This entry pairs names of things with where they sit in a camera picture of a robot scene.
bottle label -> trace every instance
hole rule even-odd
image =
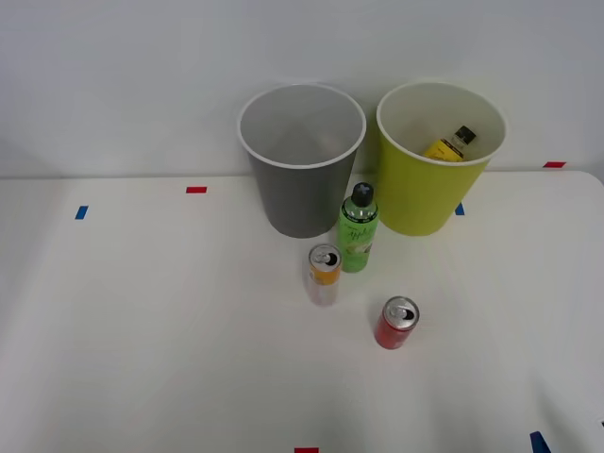
[[[342,253],[343,271],[359,272],[367,265],[377,227],[377,212],[371,219],[355,221],[346,215],[342,206],[338,222],[338,242]]]
[[[428,148],[428,151],[424,153],[424,157],[435,160],[444,160],[446,162],[463,161],[463,156],[460,156],[455,152],[455,150],[451,149],[451,147],[444,140],[439,140]]]

red soda can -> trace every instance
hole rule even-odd
[[[386,349],[397,349],[405,343],[419,321],[419,309],[408,297],[391,298],[381,311],[374,335]]]

gray trash bin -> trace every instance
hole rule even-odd
[[[277,231],[311,238],[333,227],[365,129],[359,104],[321,85],[280,87],[243,107],[239,140]]]

can lid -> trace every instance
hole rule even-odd
[[[369,183],[360,182],[355,185],[350,198],[359,208],[369,206],[374,201],[374,188]]]
[[[408,297],[393,297],[384,307],[386,322],[396,330],[409,330],[419,321],[419,309]]]
[[[320,243],[310,251],[309,261],[319,271],[330,272],[340,265],[342,259],[336,247],[329,243]]]

bottle cap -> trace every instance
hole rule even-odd
[[[371,205],[371,202],[374,201],[374,188],[371,184],[360,182],[352,190],[352,196],[350,198],[352,198],[352,202],[359,208],[369,206]]]
[[[476,138],[476,134],[466,126],[460,127],[455,135],[465,144],[470,144]]]

